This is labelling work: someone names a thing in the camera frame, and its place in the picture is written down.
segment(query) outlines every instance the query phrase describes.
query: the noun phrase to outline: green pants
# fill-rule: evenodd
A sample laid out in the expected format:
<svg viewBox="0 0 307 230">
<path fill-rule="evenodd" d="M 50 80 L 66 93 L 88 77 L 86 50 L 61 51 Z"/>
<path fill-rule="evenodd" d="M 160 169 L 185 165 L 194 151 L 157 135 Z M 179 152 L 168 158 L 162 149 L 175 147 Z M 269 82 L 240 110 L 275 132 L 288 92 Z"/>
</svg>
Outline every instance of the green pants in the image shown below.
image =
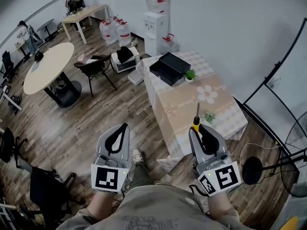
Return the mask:
<svg viewBox="0 0 307 230">
<path fill-rule="evenodd" d="M 153 185 L 149 177 L 148 170 L 143 162 L 135 164 L 133 179 L 129 187 L 129 191 L 135 187 Z"/>
</svg>

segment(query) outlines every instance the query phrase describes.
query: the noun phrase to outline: potted plant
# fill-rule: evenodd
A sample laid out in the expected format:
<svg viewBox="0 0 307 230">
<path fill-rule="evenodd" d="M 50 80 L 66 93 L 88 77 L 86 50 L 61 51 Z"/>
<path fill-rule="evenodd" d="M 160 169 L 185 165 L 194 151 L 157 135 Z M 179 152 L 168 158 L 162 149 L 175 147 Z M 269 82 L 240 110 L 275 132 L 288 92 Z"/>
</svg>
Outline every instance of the potted plant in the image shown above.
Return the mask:
<svg viewBox="0 0 307 230">
<path fill-rule="evenodd" d="M 192 83 L 193 80 L 196 79 L 196 74 L 195 74 L 194 69 L 187 70 L 185 76 L 186 76 L 186 81 L 188 83 Z"/>
</svg>

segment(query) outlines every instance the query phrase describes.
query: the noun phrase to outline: small succulent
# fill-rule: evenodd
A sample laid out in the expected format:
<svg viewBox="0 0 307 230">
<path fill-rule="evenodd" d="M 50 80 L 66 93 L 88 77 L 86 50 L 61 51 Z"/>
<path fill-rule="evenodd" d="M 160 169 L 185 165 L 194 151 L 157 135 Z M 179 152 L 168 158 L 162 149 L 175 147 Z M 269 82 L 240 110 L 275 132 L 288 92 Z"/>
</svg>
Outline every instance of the small succulent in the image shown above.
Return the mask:
<svg viewBox="0 0 307 230">
<path fill-rule="evenodd" d="M 201 117 L 203 120 L 212 124 L 215 119 L 215 112 L 205 111 L 205 116 Z"/>
<path fill-rule="evenodd" d="M 196 78 L 196 74 L 195 74 L 194 69 L 187 70 L 186 73 L 185 73 L 185 76 L 186 76 L 186 78 L 189 79 L 189 80 L 195 79 L 195 78 Z"/>
</svg>

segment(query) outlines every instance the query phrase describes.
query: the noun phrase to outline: person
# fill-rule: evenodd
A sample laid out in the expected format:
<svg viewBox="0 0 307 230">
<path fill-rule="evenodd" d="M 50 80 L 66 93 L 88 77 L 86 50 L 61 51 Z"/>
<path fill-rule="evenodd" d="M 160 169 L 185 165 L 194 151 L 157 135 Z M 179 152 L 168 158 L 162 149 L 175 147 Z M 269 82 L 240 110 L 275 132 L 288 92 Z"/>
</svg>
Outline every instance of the person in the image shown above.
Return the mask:
<svg viewBox="0 0 307 230">
<path fill-rule="evenodd" d="M 250 230 L 240 223 L 225 192 L 208 198 L 208 218 L 197 195 L 170 185 L 154 185 L 140 151 L 132 154 L 133 180 L 117 211 L 111 215 L 113 194 L 97 192 L 86 209 L 57 230 Z"/>
<path fill-rule="evenodd" d="M 35 44 L 34 39 L 32 38 L 32 35 L 29 31 L 29 28 L 24 21 L 20 21 L 18 27 L 20 29 L 20 32 L 17 37 L 18 38 L 22 37 L 24 39 L 30 51 L 30 57 L 31 57 L 34 53 L 38 52 L 37 45 Z"/>
<path fill-rule="evenodd" d="M 69 13 L 73 12 L 73 11 L 77 11 L 79 8 L 81 8 L 82 2 L 81 0 L 66 0 L 66 4 L 65 4 L 66 8 L 68 8 Z M 76 30 L 78 31 L 78 26 L 76 23 L 73 23 L 74 27 L 76 28 Z M 82 21 L 80 21 L 80 27 L 82 28 L 82 30 L 84 30 L 86 27 L 83 26 Z"/>
</svg>

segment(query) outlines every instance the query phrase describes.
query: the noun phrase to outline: person in black clothing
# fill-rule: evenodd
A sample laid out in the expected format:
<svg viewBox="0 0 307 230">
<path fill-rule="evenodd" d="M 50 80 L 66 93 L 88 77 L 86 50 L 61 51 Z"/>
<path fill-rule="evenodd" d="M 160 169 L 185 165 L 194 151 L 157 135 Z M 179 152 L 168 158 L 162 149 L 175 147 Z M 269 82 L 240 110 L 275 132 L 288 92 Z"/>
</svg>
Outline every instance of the person in black clothing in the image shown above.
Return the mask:
<svg viewBox="0 0 307 230">
<path fill-rule="evenodd" d="M 82 7 L 82 2 L 81 0 L 66 0 L 65 4 L 66 8 L 68 8 L 69 12 L 77 11 L 78 8 Z M 74 27 L 76 30 L 78 30 L 77 24 L 73 23 Z M 80 21 L 80 26 L 82 30 L 85 29 L 85 26 L 83 26 L 82 21 Z"/>
</svg>

